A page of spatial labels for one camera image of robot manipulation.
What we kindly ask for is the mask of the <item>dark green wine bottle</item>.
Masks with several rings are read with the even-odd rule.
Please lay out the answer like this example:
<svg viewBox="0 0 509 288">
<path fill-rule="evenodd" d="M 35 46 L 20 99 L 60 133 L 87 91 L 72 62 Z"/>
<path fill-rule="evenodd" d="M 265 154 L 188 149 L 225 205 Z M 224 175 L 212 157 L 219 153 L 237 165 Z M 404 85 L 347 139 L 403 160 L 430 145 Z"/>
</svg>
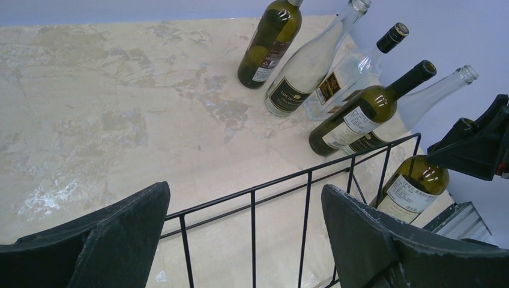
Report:
<svg viewBox="0 0 509 288">
<path fill-rule="evenodd" d="M 370 206 L 411 223 L 445 191 L 449 181 L 448 169 L 428 163 L 426 155 L 415 155 L 401 163 Z"/>
</svg>

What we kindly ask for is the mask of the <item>clear bottle black label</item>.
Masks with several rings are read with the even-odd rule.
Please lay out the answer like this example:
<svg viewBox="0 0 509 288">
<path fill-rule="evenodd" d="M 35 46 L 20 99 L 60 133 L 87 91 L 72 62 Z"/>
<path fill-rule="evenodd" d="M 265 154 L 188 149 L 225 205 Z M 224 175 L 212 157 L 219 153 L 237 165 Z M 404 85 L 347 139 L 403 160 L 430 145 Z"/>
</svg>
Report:
<svg viewBox="0 0 509 288">
<path fill-rule="evenodd" d="M 477 79 L 477 71 L 471 65 L 464 65 L 436 83 L 403 96 L 398 100 L 396 113 L 389 121 L 345 146 L 343 152 L 348 155 L 366 152 L 402 137 L 433 106 Z"/>
</svg>

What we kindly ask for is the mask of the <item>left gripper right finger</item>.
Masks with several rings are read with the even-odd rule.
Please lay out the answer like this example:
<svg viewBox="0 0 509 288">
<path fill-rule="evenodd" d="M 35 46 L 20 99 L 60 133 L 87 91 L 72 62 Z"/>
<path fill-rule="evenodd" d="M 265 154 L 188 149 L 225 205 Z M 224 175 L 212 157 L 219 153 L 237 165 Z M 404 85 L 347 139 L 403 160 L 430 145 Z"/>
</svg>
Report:
<svg viewBox="0 0 509 288">
<path fill-rule="evenodd" d="M 506 249 L 420 229 L 335 185 L 321 203 L 342 287 L 508 286 Z"/>
</svg>

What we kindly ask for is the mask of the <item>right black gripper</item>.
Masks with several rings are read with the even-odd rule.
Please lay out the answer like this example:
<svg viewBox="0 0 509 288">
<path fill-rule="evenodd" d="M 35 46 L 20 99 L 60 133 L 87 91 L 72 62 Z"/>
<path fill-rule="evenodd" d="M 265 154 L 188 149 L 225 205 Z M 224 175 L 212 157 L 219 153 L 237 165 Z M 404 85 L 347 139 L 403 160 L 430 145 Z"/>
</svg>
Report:
<svg viewBox="0 0 509 288">
<path fill-rule="evenodd" d="M 499 94 L 476 120 L 460 118 L 426 160 L 485 181 L 508 179 L 508 95 Z"/>
</svg>

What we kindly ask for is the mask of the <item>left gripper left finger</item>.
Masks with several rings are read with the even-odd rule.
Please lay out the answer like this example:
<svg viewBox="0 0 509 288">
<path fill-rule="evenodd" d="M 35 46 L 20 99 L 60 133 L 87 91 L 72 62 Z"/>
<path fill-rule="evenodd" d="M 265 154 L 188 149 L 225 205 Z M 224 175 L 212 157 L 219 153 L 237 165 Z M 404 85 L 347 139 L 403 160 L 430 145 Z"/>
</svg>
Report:
<svg viewBox="0 0 509 288">
<path fill-rule="evenodd" d="M 145 287 L 170 203 L 157 182 L 1 246 L 2 287 Z"/>
</svg>

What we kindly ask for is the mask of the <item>black wire wine rack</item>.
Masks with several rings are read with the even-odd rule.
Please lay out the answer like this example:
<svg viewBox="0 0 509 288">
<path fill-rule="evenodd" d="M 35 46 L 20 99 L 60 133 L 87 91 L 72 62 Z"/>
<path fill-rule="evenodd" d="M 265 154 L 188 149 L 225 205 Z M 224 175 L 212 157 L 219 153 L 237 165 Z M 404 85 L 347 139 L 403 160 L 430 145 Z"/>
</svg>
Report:
<svg viewBox="0 0 509 288">
<path fill-rule="evenodd" d="M 358 156 L 341 156 L 269 177 L 165 219 L 149 287 L 339 287 L 322 216 L 324 185 L 362 202 L 378 192 L 396 152 L 415 155 L 410 134 Z"/>
</svg>

